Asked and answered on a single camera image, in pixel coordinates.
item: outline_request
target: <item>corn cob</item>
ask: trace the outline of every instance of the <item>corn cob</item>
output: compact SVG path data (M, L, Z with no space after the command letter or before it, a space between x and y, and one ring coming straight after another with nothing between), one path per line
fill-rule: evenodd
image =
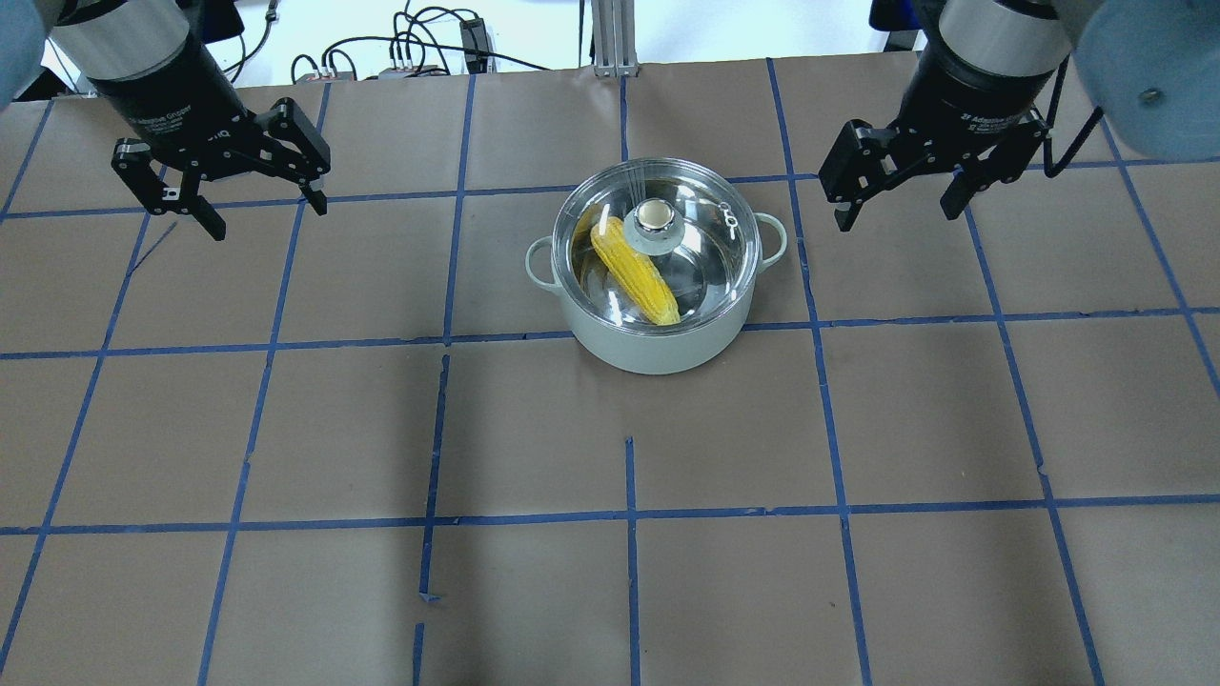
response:
M627 295L639 305L644 316L658 326L677 323L678 303L673 298L653 260L627 243L622 233L622 220L603 215L593 228L593 249L605 262L610 273L627 291Z

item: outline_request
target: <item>pot handle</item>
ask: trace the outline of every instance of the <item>pot handle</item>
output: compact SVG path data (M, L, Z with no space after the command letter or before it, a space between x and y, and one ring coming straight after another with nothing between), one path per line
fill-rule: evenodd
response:
M775 228L776 233L780 234L780 249L775 251L775 255L771 255L770 258L764 258L762 262L759 264L759 273L762 273L764 271L767 270L767 267L778 262L780 258L782 258L783 254L788 251L788 229L783 227L783 222L764 212L754 212L754 218L756 218L762 223L771 225L771 227Z
M529 249L526 250L526 275L529 277L529 281L534 282L534 284L538 286L538 288L542 288L543 291L550 291L551 293L559 293L560 291L564 289L564 287L556 283L559 281L558 278L555 281L543 281L534 275L533 267L529 266L529 260L533 258L534 253L542 250L543 248L550 248L550 247L551 247L550 236L543 236L538 240L534 240L533 245L529 245ZM554 277L555 270L551 269L550 273L551 277Z

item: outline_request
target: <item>robotic arm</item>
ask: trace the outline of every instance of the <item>robotic arm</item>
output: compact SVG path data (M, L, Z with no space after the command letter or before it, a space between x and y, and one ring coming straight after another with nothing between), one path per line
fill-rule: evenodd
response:
M248 110L172 0L37 5L41 35L55 24L51 38L139 137L118 139L111 167L149 212L192 215L222 240L224 220L199 184L256 171L295 183L314 211L326 214L331 149L317 127L292 98L261 115ZM167 187L154 159L182 171L182 184Z
M884 128L847 122L819 170L841 231L866 200L913 176L958 172L941 197L947 218L993 183L1020 178L1052 133L1033 100L1074 44L1086 88L1128 144L1172 160L1220 153L1220 2L916 0L913 9L928 43L897 118Z

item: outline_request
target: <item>blue grid line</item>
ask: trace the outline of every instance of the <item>blue grid line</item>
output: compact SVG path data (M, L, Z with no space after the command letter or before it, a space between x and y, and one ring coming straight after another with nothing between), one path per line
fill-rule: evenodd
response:
M930 317L898 317L898 319L839 319L822 320L817 322L819 328L845 328L858 326L924 326L932 323L978 323L996 321L992 315L950 315Z
M165 167L161 168L161 176L165 176ZM26 601L29 598L29 587L34 582L34 574L38 571L38 563L43 555L43 546L46 543L46 536L51 530L51 520L55 518L55 509L59 507L60 496L63 493L63 485L68 477L68 470L72 469L72 459L76 457L77 444L81 441L81 431L84 428L85 416L89 414L89 405L93 403L93 394L98 388L98 378L101 376L101 367L106 361L106 350L110 348L110 342L115 336L115 327L118 325L118 312L123 309L123 300L127 298L127 288L132 283L132 266L139 260L140 247L144 244L144 236L148 234L149 220L151 215L145 214L144 218L140 221L139 233L135 236L135 243L132 245L131 258L127 260L127 270L123 272L123 282L118 287L118 294L115 298L115 306L110 312L110 321L106 323L106 334L102 337L101 348L98 350L98 361L93 365L93 375L89 377L89 385L84 392L84 399L81 400L81 410L77 413L76 424L72 427L72 437L68 439L67 450L63 454L63 461L60 464L59 475L55 478L55 487L51 489L50 500L46 503L46 513L43 515L43 524L38 530L38 538L34 541L34 551L29 558L29 565L26 568L26 576L21 582L21 591L17 593L17 603L13 607L12 616L9 620L9 629L5 632L4 643L0 644L0 674L4 674L5 664L9 662L9 651L12 649L12 642L17 636L17 625L21 623L21 613L26 607Z
M809 259L805 254L805 232L800 221L800 200L797 197L797 179L792 162L792 144L788 139L788 123L783 115L783 99L780 95L780 81L775 74L775 61L766 59L767 77L771 81L771 95L775 99L775 114L780 122L780 140L783 144L783 164L788 175L788 198L792 203L793 229L797 234L797 254L800 258L800 273L805 289L805 304L809 309L809 323L814 334L814 360L817 367L817 387L822 400L822 416L826 422L826 442L831 454L831 471L834 476L834 502L838 508L839 535L843 541L843 564L847 574L848 596L852 603L852 624L855 629L855 647L860 660L860 679L864 686L872 685L872 669L869 663L869 644L864 631L864 610L860 605L860 581L855 572L855 549L852 544L852 511L847 499L847 487L843 483L843 464L839 459L838 436L834 431L834 410L831 405L831 387L826 375L826 356L822 349L822 333L817 326L817 305L809 284Z
M1119 508L1158 505L1220 504L1220 493L1171 493L1163 496L1094 496L1055 498L1059 508ZM994 510L1026 510L1046 508L1046 499L1025 500L943 500L927 503L866 503L852 504L852 514L911 514L970 513ZM434 518L434 526L521 526L532 524L573 524L583 521L625 521L667 519L739 519L782 516L837 516L838 505L783 505L777 508L675 508L627 510L587 510L575 513L539 513L520 515L453 515ZM329 531L339 529L423 529L425 516L307 519L242 521L239 531ZM154 524L68 524L52 525L49 536L105 533L167 533L195 531L228 531L228 521L183 521ZM0 526L0 536L37 536L39 526Z
M639 686L639 548L636 543L636 439L627 437L627 610L631 636L631 686Z
M1046 502L1047 514L1050 519L1050 529L1055 537L1055 547L1059 549L1059 561L1064 568L1064 577L1068 582L1068 593L1071 597L1072 609L1076 613L1076 624L1080 636L1085 643L1085 654L1088 658L1088 666L1093 674L1094 686L1104 686L1105 677L1102 675L1102 664L1097 659L1097 648L1093 646L1093 634L1088 625L1088 616L1085 614L1085 603L1080 596L1080 586L1076 582L1076 570L1072 566L1071 554L1068 552L1068 538L1064 535L1063 522L1059 520L1059 509L1055 505L1054 489L1050 487L1050 477L1046 474L1042 455L1042 444L1038 441L1038 432L1033 426L1033 414L1030 410L1030 400L1025 394L1025 383L1021 381L1021 370L1016 364L1016 354L1013 350L1013 341L1008 333L1008 323L1004 320L1004 311L999 305L999 295L996 292L996 282L992 280L991 269L987 266L987 255L983 253L982 239L978 236L978 225L975 222L974 211L966 206L966 226L970 229L970 239L975 244L975 254L978 258L978 269L983 275L983 283L987 287L987 298L991 300L992 310L996 312L996 327L999 330L1000 343L1004 348L1004 358L1008 360L1008 371L1013 377L1013 389L1016 392L1016 400L1021 408L1021 419L1025 421L1025 432L1028 437L1030 450L1033 454L1035 469L1038 481L1042 485L1042 496Z
M1196 315L1220 315L1220 308L1191 308ZM1138 319L1180 316L1180 309L1150 310L1103 310L1096 312L1026 312L1005 314L1006 321L1061 321L1093 319ZM993 322L994 315L952 315L900 319L843 319L821 320L819 328L870 327L870 326L926 326L942 323L978 323ZM810 328L808 321L771 321L750 322L742 331L803 331ZM462 343L500 343L511 341L553 341L573 338L571 331L523 331L511 333L468 333L451 337L454 344ZM440 336L420 336L417 338L336 338L329 341L289 341L276 344L278 350L322 350L333 348L382 348L395 345L440 345ZM267 343L215 343L206 345L157 345L146 348L111 348L109 358L131 358L142 355L198 355L207 353L262 353ZM55 360L70 358L94 358L98 350L30 350L21 353L0 353L2 360Z
M229 200L227 203L214 203L212 208L217 210L228 210L234 208L277 208L284 205L295 205L300 203L304 198L281 198L278 200Z
M95 208L82 210L37 210L32 212L10 212L5 218L10 220L34 220L45 217L81 217L93 215L140 215L144 208Z
M619 140L622 145L620 150L623 162L631 159L627 153L627 77L619 77Z
M156 524L61 524L51 526L50 533L184 533L195 531L227 531L224 521L166 521Z
M392 345L439 345L444 339L439 336L421 336L418 338L353 338L350 341L295 341L281 343L281 350L326 350L331 348L386 348Z
M516 188L478 188L466 190L466 195L531 195L534 193L571 193L576 190L575 183L560 186L521 186Z
M1131 319L1131 317L1168 317L1177 316L1180 310L1168 308L1154 308L1150 310L1100 310L1096 312L1035 312L1035 314L1004 314L1005 321L1060 321L1082 319Z
M440 487L440 450L445 437L445 397L449 391L449 354L440 356L437 382L437 415L432 425L432 459L428 468L428 499L423 510L423 552L420 555L420 596L432 598L432 540L437 521L437 492Z
M817 175L816 173L793 173L793 175L773 173L773 175L764 175L764 176L731 176L731 177L727 177L725 181L727 181L728 183L771 183L771 182L775 182L775 181L788 181L789 178L792 178L794 181L816 181L817 179Z
M445 286L444 343L453 343L454 289L458 287L458 250L461 248L461 206L466 195L466 161L470 157L470 122L475 112L475 81L470 74L466 84L466 115L461 129L461 156L458 159L458 193L454 195L454 231L449 243L449 281Z
M817 178L814 173L794 173L792 178L797 181L813 181ZM737 176L731 177L727 181L731 183L767 183L772 181L787 181L787 175L775 175L775 176ZM467 188L462 194L467 198L471 197L488 197L488 195L532 195L540 193L571 193L576 190L578 184L565 183L559 186L517 186L517 187L505 187L505 188ZM366 193L356 195L333 195L327 198L327 203L377 203L382 200L421 200L432 198L456 198L456 190L416 190L409 193ZM231 200L226 203L215 203L214 206L217 210L234 209L234 208L274 208L283 205L295 205L300 203L300 198L279 198L271 200ZM50 217L77 217L77 216L94 216L94 215L138 215L144 211L144 208L83 208L76 210L38 210L28 212L10 212L5 215L7 218L13 220L28 220L28 218L50 218Z
M680 508L636 510L636 519L737 519L754 516L821 516L838 514L838 505L786 505L780 508Z
M34 137L29 139L29 146L26 148L26 156L21 159L21 166L17 167L17 176L12 178L12 186L9 188L9 195L4 200L4 206L0 208L0 223L9 216L9 210L12 209L12 199L17 197L17 188L21 186L21 179L26 177L26 170L29 168L29 161L34 159L34 148L38 146L38 139L43 137L43 129L46 128L46 120L51 118L51 107L55 106L55 100L48 100L46 107L43 109L43 116L38 120L38 127L34 128Z
M165 229L165 233L162 233L160 238L157 238L156 240L152 242L152 247L149 248L148 250L145 250L144 254L140 255L139 260L135 260L135 266L132 267L132 273L135 273L135 270L140 269L140 265L144 264L144 260L149 259L149 255L152 254L152 250L156 250L157 245L160 245L162 240L165 240L166 238L168 238L170 233L172 233L173 229L177 228L177 227L178 227L178 222L176 222L176 221L170 222L170 226Z
M761 321L742 326L742 331L804 331L810 328L808 321Z
M456 198L456 197L458 197L456 190L416 190L412 193L362 193L357 195L336 195L333 198L327 198L327 201L379 203L382 200L421 200L427 198Z
M331 101L331 84L322 88L322 105L317 117L317 129L321 133L326 122L326 110ZM262 378L259 381L259 394L254 403L254 414L250 419L250 436L245 446L245 455L242 459L242 470L238 475L237 492L233 496L233 510L229 514L228 532L224 536L224 549L221 554L221 566L216 575L216 592L212 594L212 607L207 616L207 632L204 635L203 654L199 660L198 686L207 684L207 670L212 662L212 646L216 642L216 629L220 625L221 608L224 602L224 587L228 582L228 570L233 563L233 547L237 543L239 524L242 522L242 508L245 504L245 491L250 483L250 455L254 454L259 442L259 427L262 425L262 411L266 406L267 388L271 386L271 370L276 361L276 347L279 343L279 326L284 319L284 303L288 300L288 284L292 281L293 261L296 256L296 243L300 238L301 220L305 217L305 203L298 201L296 216L293 217L293 232L288 239L288 250L284 254L284 269L279 278L279 294L276 298L276 312L271 320L271 333L267 343L266 364L262 367Z
M420 686L423 674L423 623L415 625L415 641L411 643L411 686Z
M70 358L96 358L98 350L39 350L30 353L0 353L0 360L62 360Z
M422 516L386 516L361 519L295 519L242 521L239 531L329 531L333 529L414 529L427 522Z
M477 333L454 336L454 343L498 343L503 341L554 341L575 338L571 331L533 331L527 333Z
M1046 500L963 500L941 503L880 503L852 505L852 514L977 513L994 510L1032 510L1047 507Z
M1160 267L1165 272L1165 280L1169 281L1169 287L1174 291L1174 298L1177 299L1179 314L1186 319L1186 326L1191 330L1191 337L1194 338L1194 347L1198 348L1199 358L1203 360L1203 367L1207 370L1208 378L1211 381L1211 389L1215 391L1216 397L1220 398L1220 375L1216 374L1216 365L1211 361L1211 355L1208 353L1208 344L1203 341L1203 333L1199 331L1199 325L1194 321L1194 314L1191 311L1191 306L1186 301L1186 293L1182 292L1182 286L1174 275L1174 267L1169 264L1169 256L1165 254L1165 249L1161 247L1160 239L1157 237L1157 229L1153 228L1152 220L1148 218L1148 212L1144 210L1143 203L1139 200L1139 193L1136 192L1136 184L1131 181L1131 172L1127 171L1127 162L1119 153L1119 146L1114 142L1114 134L1110 133L1110 127L1105 123L1105 121L1102 121L1102 133L1105 134L1105 142L1110 144L1110 151L1114 153L1114 159L1119 162L1119 175L1122 176L1122 184L1127 188L1131 203L1135 204L1136 212L1139 215L1139 223L1143 225L1144 232L1148 234L1148 242L1152 243L1152 249L1157 253L1157 260L1160 262Z
M1209 157L1207 160L1197 161L1168 161L1168 160L1124 160L1124 166L1174 166L1174 165L1198 165L1198 164L1211 164L1220 162L1220 157ZM1069 168L1118 168L1118 162L1072 162ZM1031 170L1042 168L1042 165L1033 165ZM816 181L816 173L792 173L792 175L766 175L766 176L734 176L728 177L730 183L769 183L776 181L788 181L789 178L794 181ZM575 190L577 184L559 184L559 186L520 186L520 187L508 187L508 188L472 188L466 189L465 195L528 195L534 193L571 193ZM377 200L416 200L426 198L455 198L458 195L456 190L418 190L411 193L368 193L357 195L334 195L327 198L329 203L366 203ZM231 209L231 208L266 208L276 205L294 205L299 203L299 198L279 198L268 200L232 200L227 203L216 203L215 208L218 210ZM4 218L46 218L46 217L73 217L73 216L90 216L90 215L138 215L144 211L144 208L84 208L76 210L38 210L27 212L0 212L0 217Z

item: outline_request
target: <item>lid knob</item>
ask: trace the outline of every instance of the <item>lid knob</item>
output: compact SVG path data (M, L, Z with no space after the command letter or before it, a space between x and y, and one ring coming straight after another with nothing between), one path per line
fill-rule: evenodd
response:
M686 221L660 198L636 205L623 218L623 228L627 243L645 255L671 253L686 236Z

